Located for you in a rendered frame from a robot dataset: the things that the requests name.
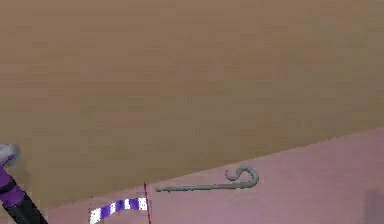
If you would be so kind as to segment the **thin red rod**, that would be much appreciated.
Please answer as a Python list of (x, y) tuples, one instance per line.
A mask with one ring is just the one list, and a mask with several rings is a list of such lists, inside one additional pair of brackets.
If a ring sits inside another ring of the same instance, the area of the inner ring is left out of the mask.
[(148, 190), (147, 190), (147, 183), (146, 182), (143, 183), (143, 188), (144, 188), (144, 195), (145, 195), (145, 200), (146, 200), (146, 205), (147, 205), (148, 224), (152, 224), (151, 213), (150, 213), (150, 204), (149, 204)]

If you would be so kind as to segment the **purple white striped cloth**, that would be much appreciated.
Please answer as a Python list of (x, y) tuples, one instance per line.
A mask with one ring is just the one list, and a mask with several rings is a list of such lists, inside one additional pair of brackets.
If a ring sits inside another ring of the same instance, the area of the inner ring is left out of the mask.
[(89, 224), (98, 224), (105, 218), (123, 210), (147, 211), (145, 197), (126, 198), (90, 211)]

